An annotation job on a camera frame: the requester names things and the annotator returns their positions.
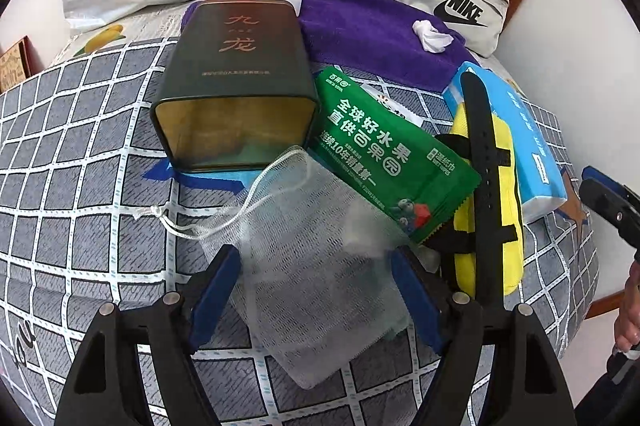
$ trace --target bedsheet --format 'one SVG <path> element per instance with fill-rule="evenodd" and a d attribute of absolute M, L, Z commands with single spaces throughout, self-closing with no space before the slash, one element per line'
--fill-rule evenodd
<path fill-rule="evenodd" d="M 148 305 L 206 268 L 197 243 L 167 234 L 153 217 L 132 217 L 136 208 L 171 201 L 170 217 L 185 224 L 231 195 L 142 177 L 164 158 L 149 108 L 176 40 L 129 42 L 74 58 L 0 96 L 0 370 L 38 426 L 52 424 L 66 374 L 101 303 Z M 449 130 L 452 117 L 438 93 L 342 69 L 414 111 L 425 131 Z M 556 117 L 525 103 L 577 188 Z M 556 212 L 526 226 L 524 279 L 505 298 L 508 308 L 523 301 L 533 306 L 558 355 L 596 287 L 588 219 L 588 213 Z M 33 342 L 21 339 L 19 327 Z M 479 417 L 491 350 L 482 353 L 464 424 Z M 167 425 L 148 347 L 140 346 L 139 355 L 154 421 Z M 231 306 L 193 359 L 220 420 L 247 426 L 407 425 L 438 364 L 410 325 L 302 390 Z"/>

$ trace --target finger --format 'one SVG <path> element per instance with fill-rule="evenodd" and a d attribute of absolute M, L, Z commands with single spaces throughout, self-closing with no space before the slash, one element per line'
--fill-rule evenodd
<path fill-rule="evenodd" d="M 640 291 L 638 285 L 631 278 L 626 280 L 625 297 L 620 312 L 625 314 L 634 325 L 640 327 Z"/>
<path fill-rule="evenodd" d="M 629 269 L 629 278 L 636 285 L 640 285 L 640 263 L 634 262 Z"/>
<path fill-rule="evenodd" d="M 629 340 L 627 340 L 624 336 L 616 338 L 616 346 L 625 353 L 633 348 L 633 345 L 629 343 Z"/>
<path fill-rule="evenodd" d="M 632 345 L 640 343 L 640 329 L 624 317 L 620 320 L 616 336 L 626 338 Z"/>

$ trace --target mesh bag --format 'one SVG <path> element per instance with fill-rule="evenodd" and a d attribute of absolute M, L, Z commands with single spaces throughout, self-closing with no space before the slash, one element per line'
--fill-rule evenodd
<path fill-rule="evenodd" d="M 197 228 L 209 260 L 240 250 L 232 303 L 302 388 L 408 323 L 385 259 L 407 236 L 301 148 Z"/>

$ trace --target black strap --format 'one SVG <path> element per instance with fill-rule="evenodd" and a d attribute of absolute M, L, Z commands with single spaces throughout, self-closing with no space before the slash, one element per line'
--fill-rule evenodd
<path fill-rule="evenodd" d="M 440 275 L 447 282 L 452 292 L 460 291 L 458 277 L 456 276 L 456 259 L 453 255 L 442 255 L 440 257 Z"/>
<path fill-rule="evenodd" d="M 436 139 L 464 159 L 471 159 L 469 138 L 457 133 L 441 133 Z M 498 166 L 511 166 L 511 150 L 498 148 Z"/>
<path fill-rule="evenodd" d="M 518 232 L 513 224 L 503 226 L 498 231 L 501 244 L 518 240 Z M 425 241 L 425 246 L 445 255 L 453 253 L 474 253 L 476 251 L 476 233 L 459 231 L 453 227 L 453 220 L 446 222 L 438 231 Z"/>
<path fill-rule="evenodd" d="M 485 308 L 504 308 L 502 262 L 502 210 L 498 152 L 489 96 L 482 80 L 472 72 L 462 74 L 471 164 L 481 175 L 474 192 L 476 218 L 476 301 Z"/>

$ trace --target green snack bag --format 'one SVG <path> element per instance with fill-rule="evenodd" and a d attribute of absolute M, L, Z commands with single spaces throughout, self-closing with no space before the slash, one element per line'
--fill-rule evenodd
<path fill-rule="evenodd" d="M 324 69 L 316 86 L 322 111 L 311 148 L 416 243 L 449 220 L 480 184 L 464 159 L 335 67 Z"/>

